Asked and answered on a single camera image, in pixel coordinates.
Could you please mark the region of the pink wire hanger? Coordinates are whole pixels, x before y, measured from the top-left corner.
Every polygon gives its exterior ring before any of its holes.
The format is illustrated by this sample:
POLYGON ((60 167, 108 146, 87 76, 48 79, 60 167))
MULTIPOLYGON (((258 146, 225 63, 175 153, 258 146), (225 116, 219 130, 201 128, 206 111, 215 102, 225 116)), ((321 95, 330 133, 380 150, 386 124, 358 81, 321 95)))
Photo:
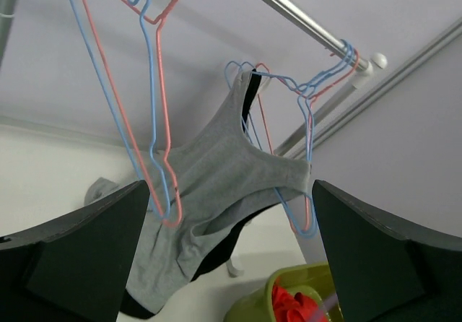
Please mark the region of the pink wire hanger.
POLYGON ((160 174, 160 181, 163 187, 163 195, 166 199, 163 206, 156 190, 147 166, 142 158, 139 158, 139 164, 148 185, 152 198, 152 209, 155 210, 162 223, 168 227, 177 227, 183 218, 183 206, 180 199, 178 180, 172 166, 168 162, 171 150, 171 130, 170 117, 168 113, 167 93, 165 87, 165 76, 162 63, 162 45, 161 33, 167 20, 167 16, 180 0, 170 0, 168 5, 154 19, 149 18, 146 12, 152 3, 152 0, 120 0, 126 6, 139 16, 139 25, 145 39, 148 50, 149 61, 149 92, 151 100, 151 122, 152 122, 152 139, 149 143, 149 159, 151 164, 160 174), (157 124, 156 124, 156 91, 160 92, 160 101, 162 105, 163 121, 165 125, 165 151, 158 161, 154 158, 154 148, 157 143, 157 124))

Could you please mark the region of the light blue wire hanger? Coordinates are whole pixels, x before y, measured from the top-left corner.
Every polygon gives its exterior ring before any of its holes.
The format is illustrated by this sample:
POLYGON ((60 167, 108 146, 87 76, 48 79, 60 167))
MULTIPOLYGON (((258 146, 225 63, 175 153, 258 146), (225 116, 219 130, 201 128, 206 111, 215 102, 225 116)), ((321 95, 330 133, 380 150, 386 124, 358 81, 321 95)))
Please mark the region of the light blue wire hanger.
MULTIPOLYGON (((166 199, 163 195, 163 187, 160 181, 160 174, 157 172, 155 167, 152 166, 149 159, 149 145, 147 147, 147 155, 145 157, 141 155, 141 147, 137 144, 134 130, 132 129, 128 118, 127 110, 123 106, 123 101, 127 100, 128 96, 120 94, 116 87, 115 77, 109 66, 108 57, 97 31, 96 23, 93 19, 90 6, 87 0, 69 0, 69 4, 74 14, 79 32, 84 41, 85 48, 89 54, 91 64, 95 70, 97 80, 102 88, 110 113, 113 117, 118 133, 121 136, 123 145, 126 148, 129 159, 134 167, 135 173, 138 178, 144 179, 139 164, 139 158, 142 158, 147 166, 147 171, 150 174, 154 184, 156 194, 160 198, 161 204, 164 206, 166 199)), ((119 9, 129 8, 122 1, 118 7, 119 9)), ((137 62, 135 64, 137 67, 141 68, 140 72, 137 72, 134 68, 130 68, 129 71, 125 73, 126 77, 129 78, 126 85, 127 87, 134 88, 136 100, 141 101, 143 104, 141 107, 142 114, 149 116, 152 139, 148 50, 139 25, 139 16, 134 11, 131 10, 131 12, 135 14, 135 18, 130 19, 128 23, 130 25, 134 25, 144 40, 141 49, 141 57, 143 58, 143 61, 137 62)), ((163 117, 159 91, 156 91, 155 105, 156 117, 158 117, 158 115, 162 115, 163 117)))

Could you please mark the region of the black tank top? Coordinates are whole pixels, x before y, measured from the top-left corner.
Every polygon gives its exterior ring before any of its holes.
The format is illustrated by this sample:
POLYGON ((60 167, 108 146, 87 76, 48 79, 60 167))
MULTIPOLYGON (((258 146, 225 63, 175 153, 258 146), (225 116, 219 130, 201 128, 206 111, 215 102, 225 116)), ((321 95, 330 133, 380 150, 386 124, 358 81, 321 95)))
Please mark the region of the black tank top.
MULTIPOLYGON (((257 74, 250 74, 250 83, 245 92, 245 99, 242 109, 242 117, 244 121, 247 121, 248 119, 250 113, 250 106, 257 94, 257 89, 260 86, 261 79, 262 76, 259 76, 257 74)), ((214 271, 216 268, 228 261, 232 255, 232 252, 235 249, 237 240, 244 226, 254 217, 258 216, 267 209, 272 208, 273 206, 275 206, 275 204, 268 205, 266 207, 261 207, 256 212, 249 214, 247 217, 240 220, 236 225, 234 225, 230 231, 230 234, 227 235, 223 240, 221 240, 221 242, 218 243, 205 256, 190 282, 196 281, 201 275, 208 274, 209 272, 214 271)), ((127 290, 125 290, 123 293, 120 312, 132 318, 138 318, 142 320, 147 320, 155 316, 155 313, 148 311, 146 308, 142 307, 137 301, 135 301, 135 299, 133 299, 132 296, 130 296, 127 290)))

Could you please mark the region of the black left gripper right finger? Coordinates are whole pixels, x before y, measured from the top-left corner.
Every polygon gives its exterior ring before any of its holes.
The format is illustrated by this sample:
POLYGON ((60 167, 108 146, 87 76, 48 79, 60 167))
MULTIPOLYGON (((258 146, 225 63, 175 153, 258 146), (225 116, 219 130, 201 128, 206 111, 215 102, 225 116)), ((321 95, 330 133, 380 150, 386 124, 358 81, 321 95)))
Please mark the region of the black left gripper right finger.
POLYGON ((345 321, 460 321, 461 238, 324 181, 315 214, 345 321))

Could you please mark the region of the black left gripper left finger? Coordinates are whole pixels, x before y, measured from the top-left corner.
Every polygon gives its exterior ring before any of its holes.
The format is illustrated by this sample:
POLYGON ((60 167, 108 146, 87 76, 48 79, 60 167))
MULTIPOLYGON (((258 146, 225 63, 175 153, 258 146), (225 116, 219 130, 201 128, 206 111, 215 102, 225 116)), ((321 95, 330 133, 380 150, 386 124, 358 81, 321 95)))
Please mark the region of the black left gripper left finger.
POLYGON ((137 181, 1 237, 2 321, 115 321, 144 222, 137 181))

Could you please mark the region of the olive green plastic basin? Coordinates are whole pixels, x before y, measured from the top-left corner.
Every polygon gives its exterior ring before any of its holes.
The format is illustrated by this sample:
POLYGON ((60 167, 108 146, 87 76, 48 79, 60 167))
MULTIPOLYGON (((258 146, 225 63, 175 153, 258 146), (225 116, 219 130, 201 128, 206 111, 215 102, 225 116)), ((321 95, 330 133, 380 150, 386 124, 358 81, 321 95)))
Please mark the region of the olive green plastic basin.
POLYGON ((225 321, 343 321, 326 262, 274 272, 265 285, 237 300, 225 321))

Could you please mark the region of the red tank top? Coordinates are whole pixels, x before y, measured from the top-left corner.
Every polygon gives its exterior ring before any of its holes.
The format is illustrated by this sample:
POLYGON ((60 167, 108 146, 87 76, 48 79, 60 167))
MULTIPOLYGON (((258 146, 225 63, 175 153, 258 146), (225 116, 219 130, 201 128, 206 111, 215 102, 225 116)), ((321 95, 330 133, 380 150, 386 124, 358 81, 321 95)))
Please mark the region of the red tank top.
POLYGON ((308 321, 318 309, 318 304, 311 297, 301 292, 292 295, 279 284, 272 287, 271 305, 277 322, 308 321))

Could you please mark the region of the grey tank top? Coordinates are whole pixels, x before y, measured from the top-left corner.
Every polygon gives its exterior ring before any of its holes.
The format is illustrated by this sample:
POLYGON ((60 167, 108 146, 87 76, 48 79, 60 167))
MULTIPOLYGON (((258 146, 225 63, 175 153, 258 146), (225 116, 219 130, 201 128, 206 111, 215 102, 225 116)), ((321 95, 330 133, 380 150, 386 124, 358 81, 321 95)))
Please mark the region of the grey tank top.
POLYGON ((205 256, 240 220, 309 191, 309 162, 270 155, 247 139, 242 109, 250 74, 235 77, 195 139, 170 151, 183 218, 177 227, 167 227, 147 213, 125 288, 155 315, 190 283, 205 256))

